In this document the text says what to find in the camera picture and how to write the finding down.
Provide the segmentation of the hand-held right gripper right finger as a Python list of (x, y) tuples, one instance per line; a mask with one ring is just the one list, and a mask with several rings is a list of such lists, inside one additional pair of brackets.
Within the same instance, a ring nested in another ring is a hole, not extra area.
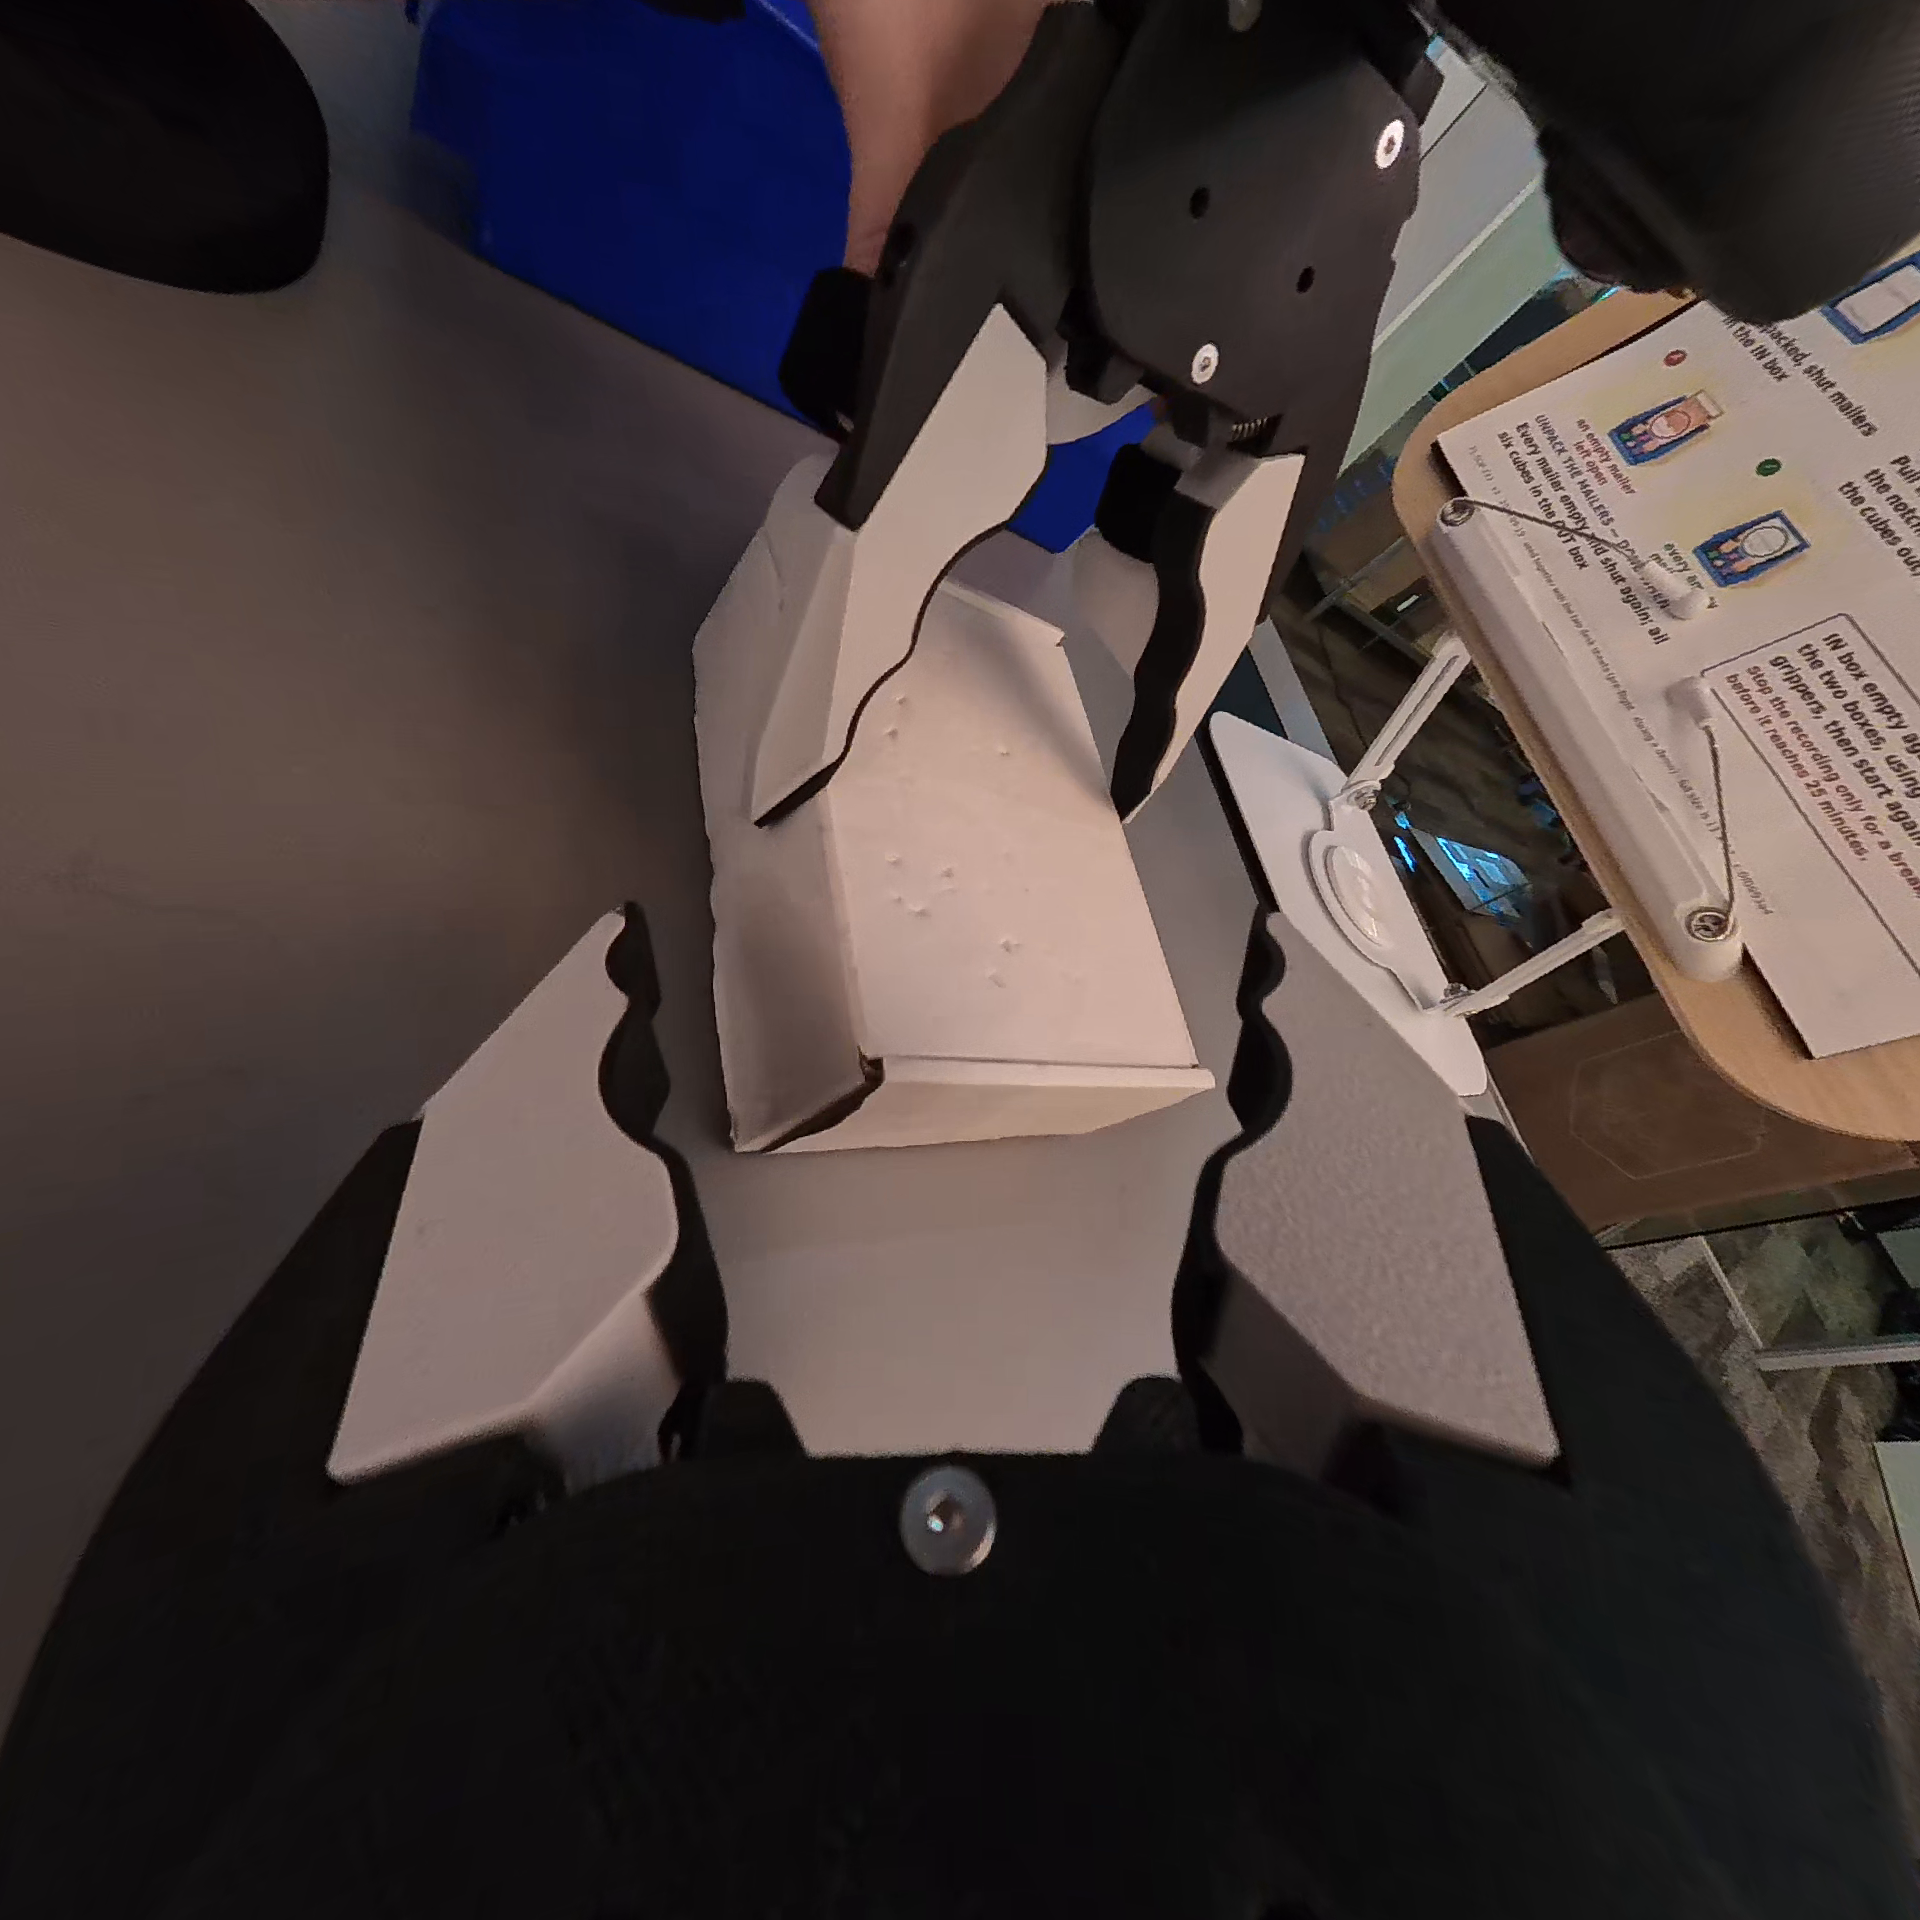
[(1281, 912), (1234, 1000), (1172, 1341), (1208, 1445), (1328, 1471), (1364, 1427), (1546, 1468), (1560, 1443), (1471, 1114)]

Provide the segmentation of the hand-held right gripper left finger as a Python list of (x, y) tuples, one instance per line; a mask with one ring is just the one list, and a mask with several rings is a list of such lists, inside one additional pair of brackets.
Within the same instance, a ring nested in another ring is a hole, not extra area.
[(328, 1457), (339, 1483), (514, 1440), (565, 1487), (671, 1459), (728, 1371), (730, 1312), (660, 1137), (660, 986), (628, 904), (419, 1114)]

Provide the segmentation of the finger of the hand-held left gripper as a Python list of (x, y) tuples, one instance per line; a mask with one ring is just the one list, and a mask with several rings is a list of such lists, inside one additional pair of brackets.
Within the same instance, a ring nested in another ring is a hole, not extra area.
[(1131, 689), (1112, 762), (1123, 821), (1253, 639), (1306, 474), (1300, 450), (1178, 450), (1167, 425), (1115, 453), (1097, 500), (1097, 635)]
[(1048, 385), (1043, 347), (995, 304), (863, 525), (792, 488), (776, 498), (761, 525), (776, 680), (753, 760), (755, 825), (833, 779), (952, 565), (1031, 497), (1048, 467)]

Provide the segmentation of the white cardboard box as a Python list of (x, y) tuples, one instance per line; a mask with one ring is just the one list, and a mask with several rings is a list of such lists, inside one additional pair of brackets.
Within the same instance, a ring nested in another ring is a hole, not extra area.
[(834, 779), (753, 821), (825, 469), (786, 474), (692, 643), (735, 1152), (1082, 1137), (1211, 1091), (1044, 619), (943, 585)]

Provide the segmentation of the person's left forearm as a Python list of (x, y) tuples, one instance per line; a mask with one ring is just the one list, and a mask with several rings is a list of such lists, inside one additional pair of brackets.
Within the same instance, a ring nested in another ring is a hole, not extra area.
[(930, 147), (1015, 75), (1044, 2), (812, 2), (851, 156), (847, 266), (876, 274)]

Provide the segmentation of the white metal stand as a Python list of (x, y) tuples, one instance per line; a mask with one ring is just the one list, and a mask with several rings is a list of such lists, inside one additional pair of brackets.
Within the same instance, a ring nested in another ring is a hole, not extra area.
[(1373, 825), (1373, 804), (1407, 745), (1471, 665), (1468, 644), (1448, 632), (1352, 775), (1234, 716), (1208, 720), (1210, 769), (1273, 912), (1456, 1098), (1477, 1098), (1491, 1083), (1472, 1018), (1626, 931), (1608, 908), (1479, 989), (1456, 986), (1445, 969)]

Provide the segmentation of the white clip bar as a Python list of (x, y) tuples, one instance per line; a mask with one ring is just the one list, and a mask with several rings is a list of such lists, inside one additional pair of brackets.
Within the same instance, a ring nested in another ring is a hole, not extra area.
[(1684, 980), (1744, 962), (1737, 860), (1706, 689), (1683, 684), (1663, 722), (1600, 661), (1522, 528), (1610, 543), (1474, 497), (1431, 516), (1429, 560), (1504, 716), (1546, 755), (1580, 845), (1608, 858), (1624, 906)]

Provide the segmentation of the blue plastic bin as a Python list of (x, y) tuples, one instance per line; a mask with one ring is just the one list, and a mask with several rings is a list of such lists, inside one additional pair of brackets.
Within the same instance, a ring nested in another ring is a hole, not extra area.
[(415, 125), (480, 256), (844, 439), (867, 287), (809, 4), (455, 2)]

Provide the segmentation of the printed instruction sheet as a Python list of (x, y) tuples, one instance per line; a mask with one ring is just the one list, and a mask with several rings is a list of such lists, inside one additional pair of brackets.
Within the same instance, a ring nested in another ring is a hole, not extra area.
[(1716, 728), (1744, 961), (1808, 1056), (1919, 1023), (1919, 263), (1783, 322), (1695, 303), (1445, 429), (1663, 722)]

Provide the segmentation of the black rounded cushion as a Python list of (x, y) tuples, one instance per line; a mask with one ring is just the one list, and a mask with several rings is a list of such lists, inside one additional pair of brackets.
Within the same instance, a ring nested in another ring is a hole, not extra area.
[(330, 133), (250, 2), (5, 2), (2, 234), (188, 293), (321, 258)]

